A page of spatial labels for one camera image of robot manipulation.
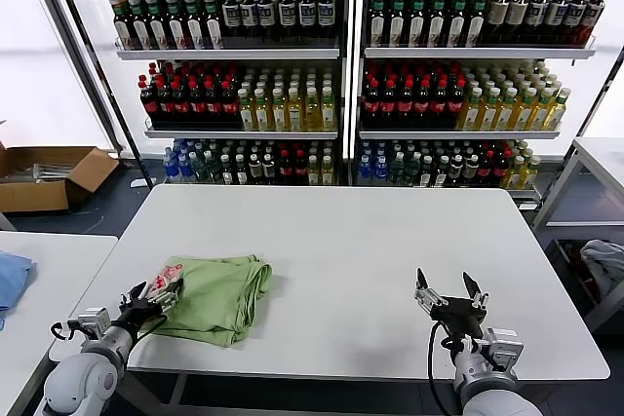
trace shelf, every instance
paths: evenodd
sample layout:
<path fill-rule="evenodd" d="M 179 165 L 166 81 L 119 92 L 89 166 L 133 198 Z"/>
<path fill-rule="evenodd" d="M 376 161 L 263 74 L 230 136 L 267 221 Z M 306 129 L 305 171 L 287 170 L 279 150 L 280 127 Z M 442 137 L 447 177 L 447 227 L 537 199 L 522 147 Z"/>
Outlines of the shelf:
<path fill-rule="evenodd" d="M 145 131 L 148 138 L 245 138 L 275 140 L 334 140 L 338 132 Z"/>
<path fill-rule="evenodd" d="M 578 58 L 593 56 L 590 40 L 585 48 L 365 48 L 369 58 Z"/>
<path fill-rule="evenodd" d="M 461 131 L 360 131 L 364 140 L 510 140 L 556 138 L 560 129 L 553 132 L 461 132 Z"/>

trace black cable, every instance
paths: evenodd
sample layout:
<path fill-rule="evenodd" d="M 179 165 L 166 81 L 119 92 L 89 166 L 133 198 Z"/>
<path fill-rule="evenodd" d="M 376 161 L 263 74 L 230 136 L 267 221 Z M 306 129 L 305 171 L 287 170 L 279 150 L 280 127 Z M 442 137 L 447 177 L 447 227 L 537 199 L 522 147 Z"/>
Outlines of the black cable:
<path fill-rule="evenodd" d="M 436 331 L 438 331 L 438 327 L 440 325 L 443 325 L 442 322 L 436 321 L 436 323 L 431 327 L 431 335 L 429 336 L 429 353 L 427 354 L 427 376 L 429 377 L 429 388 L 433 394 L 433 399 L 436 401 L 440 411 L 442 411 L 442 414 L 445 416 L 451 416 L 447 409 L 442 405 L 442 401 L 440 400 L 440 397 L 438 397 L 438 392 L 436 391 L 436 386 L 433 383 L 433 345 L 436 341 Z"/>
<path fill-rule="evenodd" d="M 163 325 L 166 321 L 167 321 L 167 316 L 158 316 L 160 317 L 160 321 L 158 323 L 156 323 L 154 326 L 152 326 L 149 330 L 147 330 L 145 333 L 143 333 L 142 335 L 140 335 L 137 339 L 137 343 L 142 340 L 143 338 L 145 338 L 147 335 L 149 335 L 150 333 L 153 333 L 154 331 L 156 331 L 156 328 L 158 328 L 159 326 Z"/>

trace table leg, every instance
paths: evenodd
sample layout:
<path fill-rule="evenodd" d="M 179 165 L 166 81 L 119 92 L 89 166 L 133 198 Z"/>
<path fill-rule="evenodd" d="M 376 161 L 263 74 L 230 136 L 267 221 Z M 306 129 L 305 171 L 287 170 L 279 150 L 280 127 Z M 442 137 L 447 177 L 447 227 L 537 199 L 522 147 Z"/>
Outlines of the table leg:
<path fill-rule="evenodd" d="M 566 193 L 566 190 L 569 184 L 573 181 L 573 176 L 577 175 L 583 164 L 580 161 L 580 157 L 577 152 L 571 156 L 571 158 L 567 161 L 564 170 L 560 174 L 559 178 L 552 185 L 548 196 L 546 197 L 546 202 L 539 210 L 537 216 L 533 220 L 533 231 L 538 228 L 546 226 L 548 220 L 553 215 L 553 212 L 559 205 L 559 200 Z"/>

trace white wall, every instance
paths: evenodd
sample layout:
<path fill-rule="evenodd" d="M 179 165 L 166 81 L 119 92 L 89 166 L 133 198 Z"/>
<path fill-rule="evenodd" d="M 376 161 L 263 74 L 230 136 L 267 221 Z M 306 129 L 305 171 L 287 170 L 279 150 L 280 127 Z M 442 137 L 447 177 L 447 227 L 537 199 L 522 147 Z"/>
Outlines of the white wall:
<path fill-rule="evenodd" d="M 3 0 L 0 141 L 111 148 L 39 0 Z"/>

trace yellow bottle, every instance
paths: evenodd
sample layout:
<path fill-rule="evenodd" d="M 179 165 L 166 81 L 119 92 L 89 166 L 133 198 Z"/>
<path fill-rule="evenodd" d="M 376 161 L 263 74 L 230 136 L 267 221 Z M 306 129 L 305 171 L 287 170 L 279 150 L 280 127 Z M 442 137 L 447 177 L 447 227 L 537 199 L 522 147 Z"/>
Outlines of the yellow bottle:
<path fill-rule="evenodd" d="M 493 87 L 489 89 L 487 100 L 480 106 L 479 114 L 477 114 L 477 122 L 475 130 L 480 132 L 491 131 L 491 125 L 496 114 L 496 105 L 500 99 L 500 89 Z"/>
<path fill-rule="evenodd" d="M 559 122 L 562 121 L 562 117 L 566 112 L 566 101 L 569 97 L 570 89 L 562 88 L 559 92 L 559 95 L 555 99 L 555 103 L 551 106 L 551 110 L 548 113 L 548 117 L 546 118 L 546 123 L 544 124 L 545 131 L 555 131 Z"/>
<path fill-rule="evenodd" d="M 284 93 L 281 88 L 273 90 L 273 117 L 277 132 L 287 132 L 291 129 L 291 119 L 284 103 Z"/>
<path fill-rule="evenodd" d="M 520 190 L 527 190 L 533 186 L 533 181 L 537 177 L 537 168 L 540 163 L 541 159 L 539 156 L 531 157 L 528 167 L 526 167 L 520 175 L 520 180 L 518 181 L 518 188 Z"/>
<path fill-rule="evenodd" d="M 329 155 L 323 157 L 323 166 L 321 167 L 321 179 L 323 185 L 333 185 L 333 164 L 332 157 Z"/>
<path fill-rule="evenodd" d="M 523 171 L 523 163 L 525 159 L 522 156 L 514 158 L 514 166 L 507 171 L 507 174 L 500 181 L 500 187 L 507 190 L 515 190 L 518 188 L 518 181 Z"/>
<path fill-rule="evenodd" d="M 305 97 L 305 120 L 303 127 L 309 132 L 320 132 L 323 129 L 321 106 L 316 88 L 308 88 Z"/>
<path fill-rule="evenodd" d="M 475 129 L 479 107 L 483 99 L 483 91 L 479 87 L 475 87 L 470 91 L 470 98 L 464 100 L 464 106 L 461 110 L 459 119 L 457 119 L 457 129 L 459 131 L 471 132 Z"/>
<path fill-rule="evenodd" d="M 301 132 L 303 123 L 303 105 L 299 98 L 297 88 L 289 89 L 289 119 L 291 120 L 291 131 Z"/>
<path fill-rule="evenodd" d="M 255 116 L 257 118 L 257 129 L 261 132 L 275 129 L 272 119 L 271 108 L 264 95 L 263 89 L 256 89 L 255 92 Z"/>
<path fill-rule="evenodd" d="M 492 130 L 497 132 L 502 132 L 507 130 L 507 124 L 509 123 L 509 118 L 514 112 L 514 106 L 516 106 L 516 95 L 518 94 L 518 90 L 515 88 L 507 89 L 507 93 L 504 100 L 499 100 L 496 105 L 496 114 L 494 115 L 494 123 L 492 125 Z"/>
<path fill-rule="evenodd" d="M 335 106 L 333 103 L 332 88 L 323 87 L 323 131 L 335 130 Z"/>
<path fill-rule="evenodd" d="M 241 119 L 243 120 L 243 129 L 246 131 L 257 130 L 257 120 L 255 111 L 252 108 L 252 102 L 248 96 L 247 90 L 241 88 L 238 91 L 239 109 L 241 110 Z"/>
<path fill-rule="evenodd" d="M 545 88 L 537 100 L 537 105 L 533 107 L 528 122 L 526 123 L 526 129 L 528 131 L 537 132 L 542 130 L 544 122 L 546 122 L 546 118 L 548 117 L 548 112 L 550 111 L 552 98 L 553 89 Z"/>
<path fill-rule="evenodd" d="M 521 132 L 527 127 L 528 118 L 533 110 L 535 96 L 537 90 L 535 88 L 527 88 L 521 102 L 516 105 L 516 109 L 509 118 L 507 129 L 514 132 Z"/>

